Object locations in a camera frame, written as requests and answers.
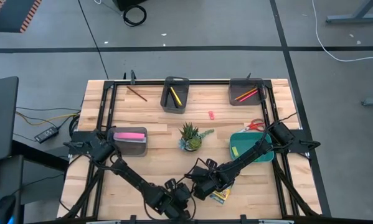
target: computer mouse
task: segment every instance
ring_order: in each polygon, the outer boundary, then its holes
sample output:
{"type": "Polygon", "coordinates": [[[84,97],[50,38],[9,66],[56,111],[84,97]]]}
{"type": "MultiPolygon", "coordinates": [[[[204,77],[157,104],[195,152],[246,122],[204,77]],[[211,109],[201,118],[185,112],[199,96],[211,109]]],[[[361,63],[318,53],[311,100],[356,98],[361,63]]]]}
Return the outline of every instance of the computer mouse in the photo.
{"type": "Polygon", "coordinates": [[[16,196],[8,195],[0,199],[0,224],[8,224],[13,222],[12,216],[16,196]]]}

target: yellow wire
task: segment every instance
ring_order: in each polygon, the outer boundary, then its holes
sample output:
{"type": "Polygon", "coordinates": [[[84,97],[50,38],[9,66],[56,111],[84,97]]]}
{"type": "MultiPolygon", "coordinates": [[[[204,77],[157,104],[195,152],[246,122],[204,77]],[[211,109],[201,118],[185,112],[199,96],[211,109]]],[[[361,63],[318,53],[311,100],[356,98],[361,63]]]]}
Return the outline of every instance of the yellow wire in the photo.
{"type": "Polygon", "coordinates": [[[65,115],[60,115],[60,116],[56,116],[56,117],[53,117],[53,118],[49,118],[49,119],[47,119],[47,120],[44,120],[44,121],[41,121],[41,122],[39,122],[39,123],[36,123],[36,124],[32,124],[32,123],[30,123],[30,121],[23,115],[23,114],[21,114],[20,112],[17,112],[16,111],[16,114],[17,115],[19,115],[20,117],[22,117],[29,125],[33,125],[33,126],[36,126],[36,125],[41,125],[41,124],[44,124],[44,123],[46,123],[46,122],[48,122],[48,121],[52,121],[52,120],[54,120],[54,119],[59,119],[59,118],[67,118],[67,117],[69,117],[69,116],[75,116],[75,115],[77,115],[77,114],[65,114],[65,115]]]}

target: concrete floor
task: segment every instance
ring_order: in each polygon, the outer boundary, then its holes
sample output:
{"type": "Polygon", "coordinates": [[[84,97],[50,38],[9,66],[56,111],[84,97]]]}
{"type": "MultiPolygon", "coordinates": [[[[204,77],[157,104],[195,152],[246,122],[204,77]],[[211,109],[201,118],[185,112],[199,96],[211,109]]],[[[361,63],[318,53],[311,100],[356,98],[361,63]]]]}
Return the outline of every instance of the concrete floor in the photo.
{"type": "MultiPolygon", "coordinates": [[[[113,7],[111,1],[103,1],[113,7]]],[[[357,46],[357,41],[360,46],[373,45],[373,24],[329,26],[324,22],[327,15],[351,13],[362,1],[316,2],[325,45],[357,46]]],[[[147,1],[142,6],[148,19],[134,28],[93,0],[81,3],[99,47],[280,46],[267,0],[147,1]]],[[[311,1],[277,0],[276,4],[288,45],[318,46],[311,1]]],[[[94,47],[77,0],[44,0],[26,33],[0,33],[0,48],[62,47],[94,47]]],[[[373,52],[333,54],[358,58],[373,52]]],[[[233,78],[249,72],[260,78],[289,78],[283,53],[274,51],[104,52],[102,57],[113,79],[131,69],[139,79],[233,78]]],[[[373,96],[373,60],[340,63],[324,52],[292,52],[291,59],[313,138],[322,143],[317,153],[332,216],[373,220],[373,107],[360,105],[373,96]]],[[[0,54],[0,78],[13,75],[20,78],[17,105],[31,108],[79,108],[87,80],[105,79],[98,54],[85,52],[0,54]]],[[[63,112],[25,113],[49,118],[63,112]]],[[[15,133],[29,138],[46,128],[30,127],[16,118],[15,133]]],[[[69,140],[66,128],[41,145],[14,138],[43,151],[69,140]]],[[[45,175],[42,169],[35,170],[45,175]]],[[[53,182],[61,185],[63,180],[53,182]]],[[[27,205],[26,222],[55,218],[61,188],[55,189],[51,198],[27,205]]]]}

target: potted plant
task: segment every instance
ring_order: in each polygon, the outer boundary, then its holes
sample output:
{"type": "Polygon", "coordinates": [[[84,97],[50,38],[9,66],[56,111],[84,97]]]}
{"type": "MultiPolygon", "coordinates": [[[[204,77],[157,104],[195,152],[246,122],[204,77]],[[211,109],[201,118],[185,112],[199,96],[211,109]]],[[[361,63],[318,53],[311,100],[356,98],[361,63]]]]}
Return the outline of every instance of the potted plant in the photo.
{"type": "Polygon", "coordinates": [[[196,151],[200,149],[202,140],[208,135],[214,132],[213,129],[204,131],[199,134],[199,128],[194,128],[192,123],[185,123],[182,131],[182,138],[179,140],[179,147],[185,151],[196,151]]]}

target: wooden tabletop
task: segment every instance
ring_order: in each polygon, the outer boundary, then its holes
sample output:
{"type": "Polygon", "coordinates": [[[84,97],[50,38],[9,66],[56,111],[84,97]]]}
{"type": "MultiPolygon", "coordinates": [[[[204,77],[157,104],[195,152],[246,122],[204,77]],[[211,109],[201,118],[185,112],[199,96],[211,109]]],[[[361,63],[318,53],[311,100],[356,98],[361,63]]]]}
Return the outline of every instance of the wooden tabletop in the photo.
{"type": "MultiPolygon", "coordinates": [[[[285,118],[293,114],[295,104],[289,88],[288,80],[272,79],[273,91],[278,107],[279,117],[285,118]]],[[[102,97],[103,80],[88,82],[82,106],[79,131],[92,131],[97,125],[100,100],[102,97]]],[[[117,127],[145,127],[148,130],[148,152],[144,157],[124,157],[128,165],[148,182],[156,185],[175,178],[180,179],[200,157],[204,161],[211,158],[221,164],[230,160],[229,138],[241,130],[254,118],[262,118],[262,107],[231,106],[228,98],[227,85],[191,85],[184,114],[165,113],[160,106],[161,85],[133,86],[135,91],[144,96],[148,102],[129,91],[126,86],[119,86],[116,94],[113,125],[117,127]],[[215,120],[209,118],[208,111],[213,111],[215,120]],[[203,132],[215,129],[202,143],[196,152],[185,152],[178,148],[181,138],[179,128],[185,122],[193,122],[203,132]]],[[[106,124],[111,90],[105,106],[106,124]]],[[[297,115],[285,121],[290,129],[300,127],[297,115]]],[[[289,154],[289,163],[294,186],[311,208],[320,213],[320,206],[309,162],[298,154],[289,154]]],[[[62,194],[62,202],[71,207],[85,188],[88,171],[88,159],[81,157],[67,171],[62,194]]],[[[184,181],[191,187],[191,181],[184,181]]],[[[291,214],[290,199],[284,187],[288,213],[291,214]]],[[[92,214],[95,192],[90,197],[88,214],[92,214]]],[[[239,219],[241,214],[247,218],[281,218],[276,191],[275,179],[270,162],[254,163],[244,168],[236,178],[229,198],[223,205],[211,198],[205,201],[196,199],[197,211],[195,219],[239,219]]],[[[189,212],[193,212],[193,203],[188,203],[189,212]]],[[[148,207],[148,212],[154,218],[159,216],[148,207]]],[[[58,217],[67,213],[59,208],[58,217]]],[[[143,208],[141,194],[120,176],[110,171],[105,172],[102,197],[100,202],[99,220],[129,220],[130,215],[137,219],[149,219],[143,208]]]]}

